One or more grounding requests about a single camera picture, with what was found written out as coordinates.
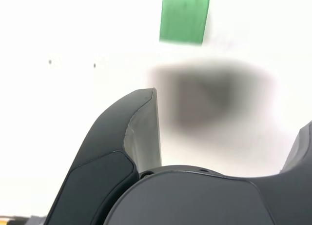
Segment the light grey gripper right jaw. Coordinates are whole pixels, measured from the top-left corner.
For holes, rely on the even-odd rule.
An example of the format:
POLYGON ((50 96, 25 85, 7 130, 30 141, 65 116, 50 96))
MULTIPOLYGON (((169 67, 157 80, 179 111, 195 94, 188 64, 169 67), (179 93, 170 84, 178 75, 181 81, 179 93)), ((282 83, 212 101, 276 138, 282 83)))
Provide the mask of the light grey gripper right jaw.
POLYGON ((128 189, 107 225, 309 225, 312 126, 300 129, 276 175, 237 178, 203 171, 153 174, 128 189))

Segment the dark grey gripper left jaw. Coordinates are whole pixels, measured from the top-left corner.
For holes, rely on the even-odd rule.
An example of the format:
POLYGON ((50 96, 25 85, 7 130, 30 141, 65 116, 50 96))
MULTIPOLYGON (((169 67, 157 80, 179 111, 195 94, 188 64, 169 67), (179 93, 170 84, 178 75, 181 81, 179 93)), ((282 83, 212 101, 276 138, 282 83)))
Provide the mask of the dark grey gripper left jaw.
POLYGON ((101 225, 118 198, 161 166, 157 91, 139 89, 107 108, 87 133, 47 225, 101 225))

